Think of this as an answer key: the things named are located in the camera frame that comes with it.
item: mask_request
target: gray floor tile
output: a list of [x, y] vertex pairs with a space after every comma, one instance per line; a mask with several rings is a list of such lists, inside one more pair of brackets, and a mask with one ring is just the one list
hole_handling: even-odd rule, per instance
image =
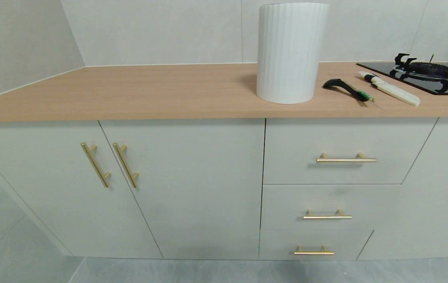
[[448, 258], [375, 261], [86, 258], [70, 283], [448, 283]]

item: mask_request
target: drawer handle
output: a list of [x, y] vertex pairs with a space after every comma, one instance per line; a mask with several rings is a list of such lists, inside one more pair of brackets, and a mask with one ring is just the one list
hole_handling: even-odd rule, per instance
[[303, 251], [301, 246], [297, 246], [297, 250], [294, 252], [295, 255], [334, 255], [334, 252], [330, 252], [327, 250], [325, 246], [321, 246], [321, 252], [307, 252]]
[[131, 175], [131, 170], [130, 170], [128, 163], [124, 156], [124, 153], [127, 150], [127, 145], [123, 145], [122, 147], [119, 147], [118, 143], [113, 143], [112, 146], [116, 150], [116, 153], [118, 153], [119, 161], [121, 161], [123, 168], [127, 172], [128, 179], [130, 180], [131, 185], [133, 186], [133, 188], [136, 188], [135, 179], [138, 177], [138, 173], [134, 173], [133, 175]]
[[100, 168], [98, 167], [98, 164], [96, 163], [95, 159], [91, 155], [91, 152], [93, 150], [97, 149], [97, 145], [92, 145], [91, 147], [88, 147], [88, 145], [86, 145], [86, 143], [81, 143], [81, 147], [83, 148], [84, 153], [86, 153], [86, 156], [90, 160], [90, 163], [93, 166], [93, 168], [95, 169], [95, 172], [97, 172], [97, 175], [100, 178], [100, 181], [102, 181], [103, 186], [106, 188], [109, 188], [109, 184], [107, 184], [107, 178], [110, 177], [110, 172], [105, 173], [105, 175], [102, 174], [102, 172], [100, 171]]
[[364, 154], [357, 153], [357, 158], [328, 158], [325, 152], [322, 152], [320, 158], [317, 158], [317, 163], [376, 163], [378, 159], [366, 158]]
[[312, 215], [312, 210], [303, 216], [303, 219], [351, 219], [351, 215], [344, 215], [341, 209], [336, 211], [335, 215]]

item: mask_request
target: white cabinet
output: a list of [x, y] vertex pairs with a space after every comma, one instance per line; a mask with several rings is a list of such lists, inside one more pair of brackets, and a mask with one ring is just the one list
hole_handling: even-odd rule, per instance
[[[265, 184], [401, 184], [436, 118], [267, 119]], [[318, 163], [354, 159], [375, 163]]]
[[72, 254], [161, 258], [97, 121], [0, 124], [0, 172]]
[[[265, 185], [261, 229], [372, 230], [393, 217], [403, 197], [400, 185]], [[337, 216], [338, 209], [351, 219], [304, 218], [307, 210], [323, 217]]]
[[100, 123], [164, 258], [257, 259], [263, 119]]
[[[356, 260], [373, 230], [261, 230], [259, 259], [265, 260]], [[295, 252], [323, 254], [294, 254]]]
[[448, 118], [440, 118], [411, 172], [404, 195], [375, 228], [359, 259], [448, 256]]

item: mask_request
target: drawer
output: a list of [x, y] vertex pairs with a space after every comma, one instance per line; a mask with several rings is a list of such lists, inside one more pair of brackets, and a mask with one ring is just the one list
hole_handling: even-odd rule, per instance
[[[436, 118], [267, 119], [265, 184], [401, 184]], [[317, 163], [354, 159], [376, 163]]]
[[[356, 260], [372, 230], [300, 231], [261, 230], [259, 259], [261, 260]], [[333, 255], [296, 255], [303, 252], [322, 252], [323, 246]]]
[[[400, 185], [265, 185], [261, 228], [267, 230], [376, 229], [405, 198]], [[313, 217], [307, 218], [311, 210]], [[351, 219], [329, 218], [340, 209]]]

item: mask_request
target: black glass cooktop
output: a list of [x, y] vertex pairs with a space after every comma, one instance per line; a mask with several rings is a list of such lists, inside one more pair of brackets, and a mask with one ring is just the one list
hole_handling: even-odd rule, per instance
[[448, 77], [430, 76], [416, 74], [404, 70], [394, 62], [364, 62], [357, 63], [357, 65], [376, 73], [392, 77], [398, 81], [404, 82], [408, 85], [415, 86], [421, 90], [435, 95], [448, 95]]

